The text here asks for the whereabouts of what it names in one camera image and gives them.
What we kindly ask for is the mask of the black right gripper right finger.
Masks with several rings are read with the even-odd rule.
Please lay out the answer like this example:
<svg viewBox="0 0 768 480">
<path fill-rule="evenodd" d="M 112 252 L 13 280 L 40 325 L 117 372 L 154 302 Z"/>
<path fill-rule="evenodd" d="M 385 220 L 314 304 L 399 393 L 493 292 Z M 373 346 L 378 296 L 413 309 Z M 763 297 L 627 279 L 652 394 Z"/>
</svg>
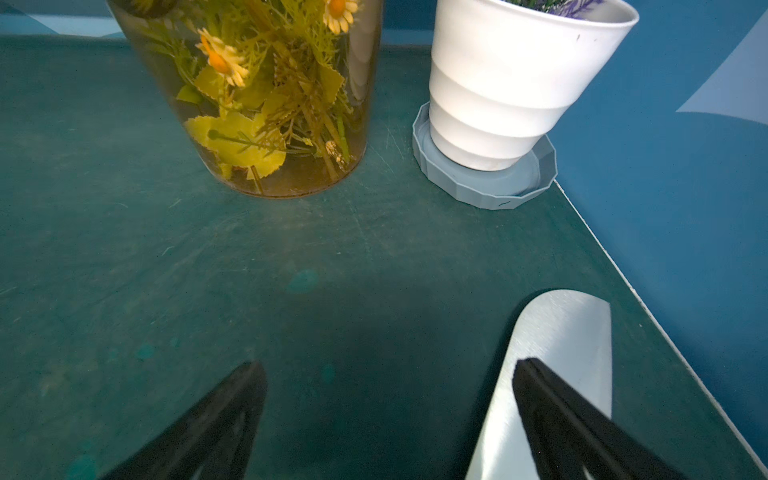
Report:
<svg viewBox="0 0 768 480">
<path fill-rule="evenodd" d="M 541 479 L 682 479 L 537 358 L 519 360 L 512 387 Z"/>
</svg>

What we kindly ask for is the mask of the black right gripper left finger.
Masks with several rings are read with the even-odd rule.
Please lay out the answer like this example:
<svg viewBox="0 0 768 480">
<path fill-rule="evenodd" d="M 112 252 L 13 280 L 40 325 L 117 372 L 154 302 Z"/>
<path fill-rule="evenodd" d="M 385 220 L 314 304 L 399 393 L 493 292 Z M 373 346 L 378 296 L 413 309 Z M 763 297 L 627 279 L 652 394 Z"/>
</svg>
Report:
<svg viewBox="0 0 768 480">
<path fill-rule="evenodd" d="M 263 412 L 268 381 L 244 362 L 160 435 L 105 479 L 242 479 Z"/>
</svg>

